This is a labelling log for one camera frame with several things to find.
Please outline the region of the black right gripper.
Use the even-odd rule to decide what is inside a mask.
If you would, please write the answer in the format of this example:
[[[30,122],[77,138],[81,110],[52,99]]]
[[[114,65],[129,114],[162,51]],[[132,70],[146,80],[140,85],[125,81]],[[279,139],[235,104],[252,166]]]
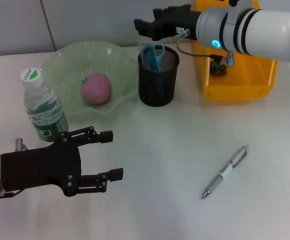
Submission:
[[[153,41],[174,37],[178,34],[177,28],[189,30],[187,39],[197,40],[196,25],[200,16],[199,11],[191,11],[191,4],[169,6],[164,9],[153,10],[154,21],[134,19],[135,30],[139,36],[148,37]]]

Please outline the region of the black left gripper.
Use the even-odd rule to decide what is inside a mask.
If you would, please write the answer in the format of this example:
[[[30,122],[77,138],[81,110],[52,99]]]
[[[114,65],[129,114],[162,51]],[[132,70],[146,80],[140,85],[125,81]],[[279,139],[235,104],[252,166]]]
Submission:
[[[7,192],[56,185],[67,197],[105,193],[108,182],[123,179],[123,168],[82,175],[78,147],[111,143],[113,136],[112,131],[97,133],[89,126],[65,133],[47,147],[4,153],[0,156],[1,184]]]

